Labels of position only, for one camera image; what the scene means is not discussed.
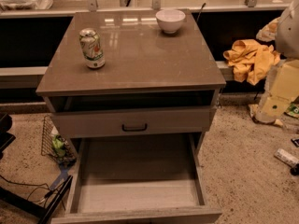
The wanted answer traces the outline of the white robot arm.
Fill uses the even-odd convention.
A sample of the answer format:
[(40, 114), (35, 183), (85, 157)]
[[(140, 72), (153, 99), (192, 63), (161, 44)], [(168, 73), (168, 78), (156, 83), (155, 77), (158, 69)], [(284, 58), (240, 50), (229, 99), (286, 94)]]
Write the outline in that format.
[(275, 43), (285, 61), (266, 77), (264, 94), (254, 111), (261, 123), (274, 123), (299, 97), (299, 0), (292, 1), (278, 19)]

